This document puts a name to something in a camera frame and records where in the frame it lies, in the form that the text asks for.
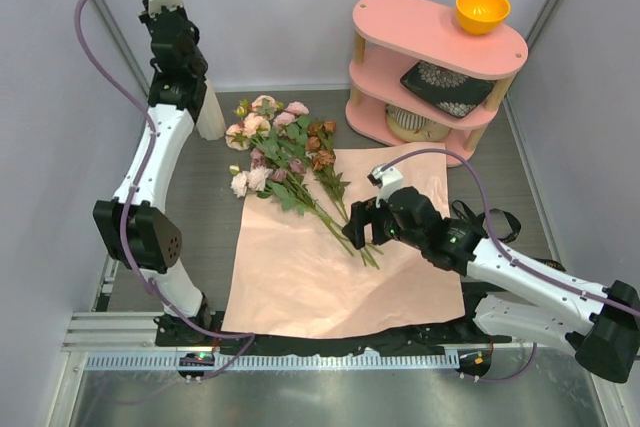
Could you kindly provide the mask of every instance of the yellow bowl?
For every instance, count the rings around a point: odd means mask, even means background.
[[[508,0],[456,0],[456,18],[462,29],[472,35],[491,32],[511,11]]]

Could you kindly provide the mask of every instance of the flower bouquet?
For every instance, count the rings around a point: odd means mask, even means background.
[[[305,175],[313,172],[331,202],[346,223],[349,215],[344,205],[344,192],[349,182],[335,171],[336,154],[333,121],[313,121],[309,109],[301,102],[286,108],[267,95],[249,103],[240,102],[235,110],[240,122],[227,129],[227,145],[236,150],[250,150],[250,169],[230,167],[231,189],[238,197],[255,193],[261,199],[272,199],[283,211],[318,217],[340,245],[354,256],[352,246],[342,235],[342,225],[334,220],[320,202],[310,194]],[[359,251],[365,265],[379,268],[372,245]]]

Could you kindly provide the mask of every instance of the shelf tier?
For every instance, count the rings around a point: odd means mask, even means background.
[[[349,74],[361,92],[447,127],[475,129],[487,125],[496,116],[497,111],[487,111],[483,103],[466,117],[456,119],[416,97],[400,83],[400,77],[416,62],[416,59],[408,55],[384,47],[370,46],[365,50],[363,63],[351,61]]]
[[[358,105],[353,105],[351,101],[347,102],[347,122],[351,128],[359,134],[386,145],[406,144],[407,142],[399,139],[389,130],[384,111],[384,102],[367,95],[361,97]],[[446,149],[460,154],[464,159],[469,159],[473,155],[473,152],[468,152],[464,149],[464,144],[468,136],[468,131],[452,130],[444,139],[443,143]],[[460,165],[457,159],[447,156],[447,167],[455,167],[457,165]]]
[[[511,77],[527,60],[527,43],[508,25],[470,35],[453,8],[429,0],[361,0],[353,21],[374,44],[478,79]]]

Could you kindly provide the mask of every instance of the black strap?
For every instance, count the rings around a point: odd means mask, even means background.
[[[485,221],[484,212],[482,212],[480,215],[476,215],[473,212],[473,210],[471,210],[469,206],[464,202],[462,202],[461,200],[454,200],[451,203],[451,210],[461,220],[469,222],[478,227],[482,227],[484,224],[484,221]],[[518,235],[520,235],[520,231],[522,230],[522,224],[516,218],[515,215],[513,215],[511,212],[507,212],[500,209],[491,209],[489,213],[491,215],[499,215],[499,214],[504,215],[505,219],[507,219],[507,223],[509,224],[509,227],[511,228],[511,232],[509,234],[507,234],[505,237],[502,237],[502,238],[499,237],[500,242],[504,242],[505,244],[508,244],[518,238]]]

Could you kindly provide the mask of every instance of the pink flower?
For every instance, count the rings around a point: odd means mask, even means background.
[[[258,148],[254,148],[251,151],[251,168],[255,169],[256,167],[266,167],[267,161],[264,158],[264,152],[262,152]]]
[[[251,160],[261,160],[264,159],[264,152],[262,152],[260,149],[258,149],[257,147],[254,147],[254,149],[251,151]]]
[[[269,121],[261,115],[251,113],[244,119],[243,134],[249,139],[256,134],[264,137],[270,130],[271,125],[269,125]]]
[[[240,198],[247,195],[248,180],[247,172],[240,172],[233,176],[233,179],[231,179],[231,190],[236,194],[236,197]]]
[[[309,113],[309,109],[302,102],[291,102],[284,111],[293,115],[307,115]]]
[[[304,175],[307,173],[307,169],[304,168],[304,164],[300,159],[293,159],[291,162],[289,162],[289,168],[294,174]]]
[[[275,127],[278,133],[282,133],[282,131],[285,129],[287,125],[295,121],[296,121],[295,115],[290,114],[289,112],[282,112],[273,121],[273,126]]]
[[[236,150],[247,150],[249,148],[249,139],[244,135],[244,130],[240,124],[233,124],[227,129],[224,136],[227,146]]]
[[[284,169],[277,169],[273,174],[269,176],[269,180],[282,183],[287,178],[287,171]]]
[[[266,100],[269,102],[269,107],[272,107],[273,109],[278,108],[278,103],[276,102],[276,99],[274,99],[270,95],[261,95],[251,103],[251,110],[255,112],[258,109],[258,107],[261,107],[263,100]]]
[[[249,181],[249,188],[256,192],[262,192],[271,172],[273,172],[273,170],[267,169],[266,167],[251,169],[247,177]]]

